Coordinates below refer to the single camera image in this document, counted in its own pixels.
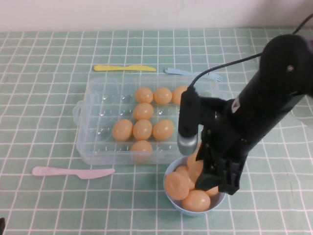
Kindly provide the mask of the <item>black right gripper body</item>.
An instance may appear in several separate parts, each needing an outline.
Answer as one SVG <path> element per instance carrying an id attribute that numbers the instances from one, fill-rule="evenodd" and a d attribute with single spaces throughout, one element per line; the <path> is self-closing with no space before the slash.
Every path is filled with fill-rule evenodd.
<path id="1" fill-rule="evenodd" d="M 273 128 L 272 115 L 259 107 L 235 116 L 231 101 L 201 103 L 201 159 L 205 166 L 243 165 L 249 151 Z"/>

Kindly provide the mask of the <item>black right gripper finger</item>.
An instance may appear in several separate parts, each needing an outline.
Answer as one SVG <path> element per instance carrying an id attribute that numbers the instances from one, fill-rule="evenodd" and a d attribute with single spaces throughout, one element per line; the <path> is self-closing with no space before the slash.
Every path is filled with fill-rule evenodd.
<path id="1" fill-rule="evenodd" d="M 217 187 L 220 183 L 216 161 L 209 147 L 201 146 L 196 156 L 196 174 L 195 186 L 198 189 L 210 190 Z"/>
<path id="2" fill-rule="evenodd" d="M 242 162 L 233 160 L 219 160 L 218 173 L 221 179 L 219 191 L 233 195 L 240 188 L 240 178 L 242 174 Z"/>

